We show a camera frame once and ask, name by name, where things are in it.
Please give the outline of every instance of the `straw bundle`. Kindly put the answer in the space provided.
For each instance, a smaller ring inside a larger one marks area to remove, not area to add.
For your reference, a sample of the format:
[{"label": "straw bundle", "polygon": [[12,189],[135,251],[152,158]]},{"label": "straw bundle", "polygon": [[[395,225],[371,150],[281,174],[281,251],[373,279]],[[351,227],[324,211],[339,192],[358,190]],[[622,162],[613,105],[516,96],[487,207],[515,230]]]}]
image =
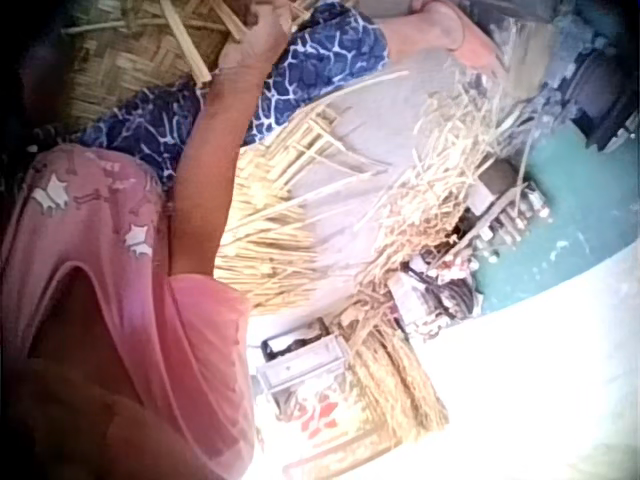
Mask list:
[{"label": "straw bundle", "polygon": [[291,199],[289,184],[304,165],[323,158],[327,131],[337,119],[317,107],[297,115],[269,145],[244,149],[238,159],[233,202],[216,259],[215,276],[244,292],[254,314],[274,313],[305,302],[322,272],[315,267],[311,233],[302,205],[326,193]]}]

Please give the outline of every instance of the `woman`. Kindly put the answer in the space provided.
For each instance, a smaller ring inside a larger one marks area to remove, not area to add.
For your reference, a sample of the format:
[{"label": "woman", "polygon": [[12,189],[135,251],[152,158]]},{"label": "woman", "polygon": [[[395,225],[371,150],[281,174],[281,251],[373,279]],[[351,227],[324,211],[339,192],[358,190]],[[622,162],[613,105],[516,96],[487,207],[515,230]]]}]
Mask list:
[{"label": "woman", "polygon": [[249,306],[211,278],[239,148],[425,48],[499,73],[457,8],[413,7],[373,22],[325,2],[288,41],[286,0],[260,5],[206,94],[188,82],[142,91],[36,158],[1,252],[14,460],[30,451],[34,474],[51,478],[242,476]]}]

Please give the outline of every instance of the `white wall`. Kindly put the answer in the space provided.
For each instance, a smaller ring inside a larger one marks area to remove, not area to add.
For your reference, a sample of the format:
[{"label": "white wall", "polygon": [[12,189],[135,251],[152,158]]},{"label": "white wall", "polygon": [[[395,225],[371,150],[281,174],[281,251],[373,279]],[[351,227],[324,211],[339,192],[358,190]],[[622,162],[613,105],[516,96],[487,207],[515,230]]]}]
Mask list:
[{"label": "white wall", "polygon": [[346,478],[639,478],[638,252],[422,348],[451,424]]}]

